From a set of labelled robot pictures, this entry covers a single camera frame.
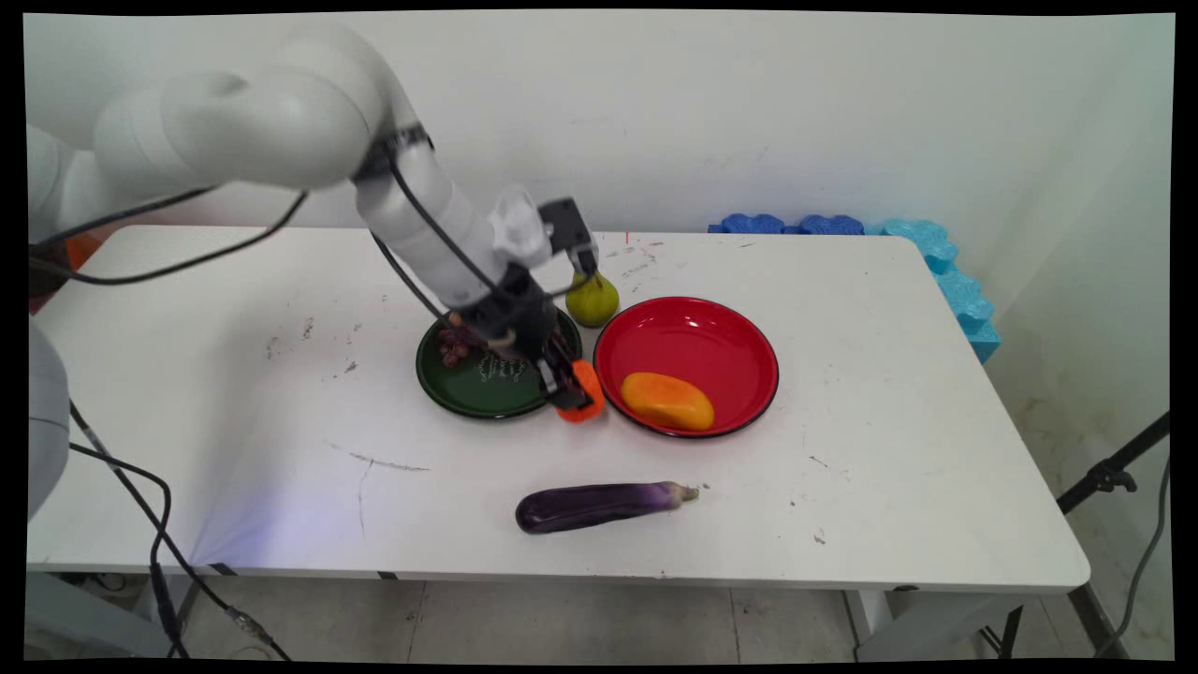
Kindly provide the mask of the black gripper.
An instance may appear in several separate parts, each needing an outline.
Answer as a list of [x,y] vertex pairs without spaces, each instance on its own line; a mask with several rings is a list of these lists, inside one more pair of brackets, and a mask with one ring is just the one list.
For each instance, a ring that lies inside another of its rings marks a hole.
[[541,396],[553,408],[568,413],[591,408],[593,397],[574,368],[577,359],[585,359],[580,333],[558,330],[552,299],[524,266],[506,266],[497,289],[465,308],[467,328],[492,353],[536,364]]

